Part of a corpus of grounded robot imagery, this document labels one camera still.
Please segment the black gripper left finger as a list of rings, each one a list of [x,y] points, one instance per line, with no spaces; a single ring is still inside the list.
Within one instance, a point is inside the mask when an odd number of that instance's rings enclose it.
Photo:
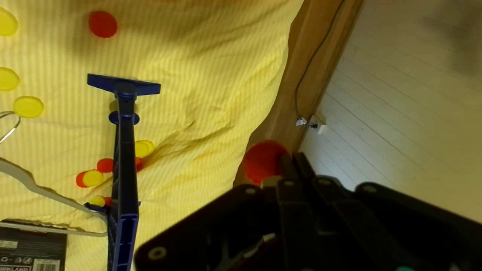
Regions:
[[[313,214],[289,155],[278,158],[281,179],[275,186],[283,262],[286,271],[319,271]]]

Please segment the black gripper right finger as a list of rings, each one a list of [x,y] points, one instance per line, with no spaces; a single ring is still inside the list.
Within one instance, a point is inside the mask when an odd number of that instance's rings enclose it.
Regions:
[[[396,239],[375,214],[333,176],[316,174],[304,153],[293,155],[295,168],[315,203],[316,230],[339,271],[396,271]]]

